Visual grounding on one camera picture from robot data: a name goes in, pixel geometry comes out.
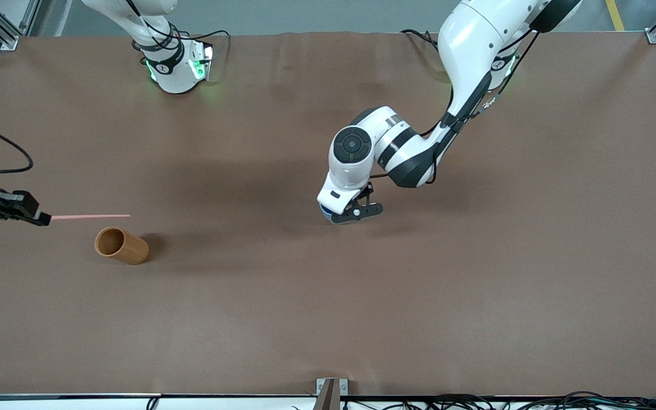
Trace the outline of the brown cylindrical cup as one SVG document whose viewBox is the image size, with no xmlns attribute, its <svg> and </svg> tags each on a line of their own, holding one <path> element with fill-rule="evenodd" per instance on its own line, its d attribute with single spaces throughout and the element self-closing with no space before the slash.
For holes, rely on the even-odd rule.
<svg viewBox="0 0 656 410">
<path fill-rule="evenodd" d="M 96 252 L 107 259 L 139 265 L 149 256 L 146 241 L 120 227 L 106 227 L 95 238 Z"/>
</svg>

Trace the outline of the brown paper table cover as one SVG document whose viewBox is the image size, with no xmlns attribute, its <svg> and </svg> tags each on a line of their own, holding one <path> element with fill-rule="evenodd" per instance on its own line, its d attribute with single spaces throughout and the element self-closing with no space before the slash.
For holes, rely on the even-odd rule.
<svg viewBox="0 0 656 410">
<path fill-rule="evenodd" d="M 449 83 L 399 34 L 234 36 L 169 95 L 123 37 L 0 55 L 0 393 L 656 395 L 656 45 L 540 36 L 433 185 L 375 181 L 378 217 L 317 205 L 330 142 L 388 105 L 423 132 Z M 99 255 L 120 227 L 129 265 Z"/>
</svg>

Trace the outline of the metal bracket with post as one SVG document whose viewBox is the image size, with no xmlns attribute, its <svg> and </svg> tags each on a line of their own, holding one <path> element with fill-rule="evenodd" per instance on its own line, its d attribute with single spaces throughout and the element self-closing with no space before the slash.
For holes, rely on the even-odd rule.
<svg viewBox="0 0 656 410">
<path fill-rule="evenodd" d="M 347 378 L 318 378 L 315 381 L 317 398 L 313 410 L 349 410 L 345 397 L 349 395 Z"/>
</svg>

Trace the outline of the pink chopstick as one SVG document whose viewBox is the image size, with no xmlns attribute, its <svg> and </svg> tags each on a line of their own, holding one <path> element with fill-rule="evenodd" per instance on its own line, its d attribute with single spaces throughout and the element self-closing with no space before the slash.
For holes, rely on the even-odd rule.
<svg viewBox="0 0 656 410">
<path fill-rule="evenodd" d="M 106 220 L 130 218 L 128 214 L 78 214 L 78 215 L 52 215 L 51 221 L 65 220 Z"/>
</svg>

